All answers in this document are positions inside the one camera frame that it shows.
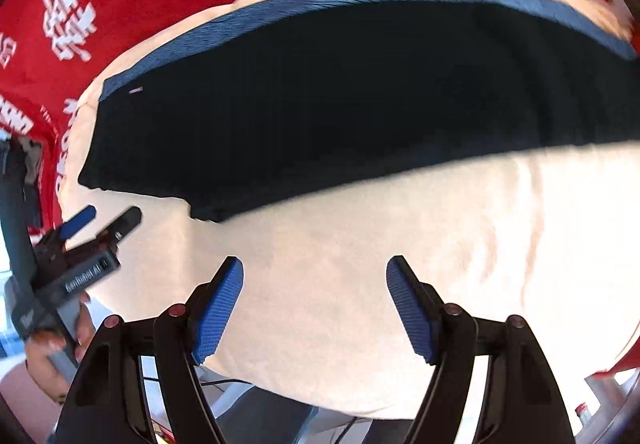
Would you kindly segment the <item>person's left hand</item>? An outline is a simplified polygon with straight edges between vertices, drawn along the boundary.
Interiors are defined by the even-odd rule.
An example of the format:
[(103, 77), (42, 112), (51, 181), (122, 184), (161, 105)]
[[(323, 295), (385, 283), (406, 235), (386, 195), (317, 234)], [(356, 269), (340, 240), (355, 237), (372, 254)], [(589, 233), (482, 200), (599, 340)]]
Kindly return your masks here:
[[(89, 295), (83, 292), (78, 297), (80, 309), (76, 323), (77, 346), (74, 352), (76, 360), (82, 360), (96, 333), (96, 326), (88, 310), (91, 301)], [(65, 401), (70, 384), (54, 367), (51, 355), (62, 352), (66, 341), (62, 334), (50, 330), (34, 332), (25, 343), (26, 368), (35, 384), (43, 390), (52, 401), (61, 404)]]

